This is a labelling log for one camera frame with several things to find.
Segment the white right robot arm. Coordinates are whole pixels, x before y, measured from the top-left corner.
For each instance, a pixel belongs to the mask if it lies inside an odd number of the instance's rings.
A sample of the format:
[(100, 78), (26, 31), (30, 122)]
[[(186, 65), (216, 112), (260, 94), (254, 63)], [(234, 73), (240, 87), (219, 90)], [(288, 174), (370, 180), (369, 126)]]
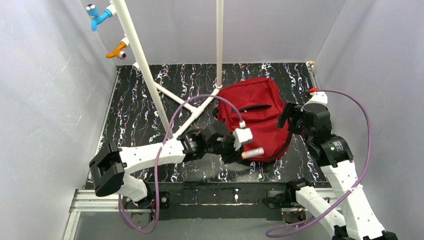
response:
[(312, 215), (301, 227), (320, 223), (332, 240), (395, 240), (395, 233), (385, 230), (372, 210), (359, 183), (354, 157), (346, 140), (332, 133), (331, 114), (321, 103), (303, 106), (288, 103), (278, 120), (278, 128), (288, 125), (300, 135), (307, 150), (328, 179), (334, 204), (321, 197), (304, 178), (290, 181), (280, 199), (300, 204)]

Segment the red student backpack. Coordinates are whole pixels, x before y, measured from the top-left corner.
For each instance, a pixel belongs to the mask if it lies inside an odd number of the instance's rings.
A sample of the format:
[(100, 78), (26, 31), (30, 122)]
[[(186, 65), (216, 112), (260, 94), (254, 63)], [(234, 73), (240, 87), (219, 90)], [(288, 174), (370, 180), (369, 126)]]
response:
[(263, 148), (264, 154), (249, 158), (250, 162), (270, 163), (288, 150), (292, 134), (285, 123), (278, 128), (279, 116), (285, 103), (280, 89), (271, 78), (255, 77), (221, 89), (218, 95), (231, 102), (250, 128), (253, 141), (244, 146), (246, 151)]

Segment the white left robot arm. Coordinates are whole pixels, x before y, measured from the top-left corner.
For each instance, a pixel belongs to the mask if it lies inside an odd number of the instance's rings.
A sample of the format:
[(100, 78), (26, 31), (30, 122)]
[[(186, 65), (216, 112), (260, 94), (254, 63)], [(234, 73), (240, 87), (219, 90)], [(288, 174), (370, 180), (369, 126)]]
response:
[(216, 121), (205, 128), (195, 128), (167, 140), (135, 147), (118, 147), (108, 143), (89, 162), (89, 170), (97, 197), (115, 193), (139, 202), (151, 196), (147, 183), (132, 176), (143, 169), (179, 164), (201, 159), (205, 154), (220, 155), (223, 161), (243, 159), (244, 145), (253, 140), (251, 130), (243, 123), (229, 131)]

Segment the orange capped grey marker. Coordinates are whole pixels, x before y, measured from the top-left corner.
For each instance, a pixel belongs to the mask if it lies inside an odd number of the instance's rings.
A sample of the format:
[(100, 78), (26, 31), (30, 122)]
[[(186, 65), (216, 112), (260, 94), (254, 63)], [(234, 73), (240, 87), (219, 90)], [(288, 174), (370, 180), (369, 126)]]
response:
[(241, 157), (243, 159), (252, 159), (252, 158), (255, 158), (257, 156), (261, 156), (263, 154), (264, 154), (264, 149), (262, 147), (258, 147), (258, 148), (255, 148), (255, 149), (244, 151), (241, 154)]

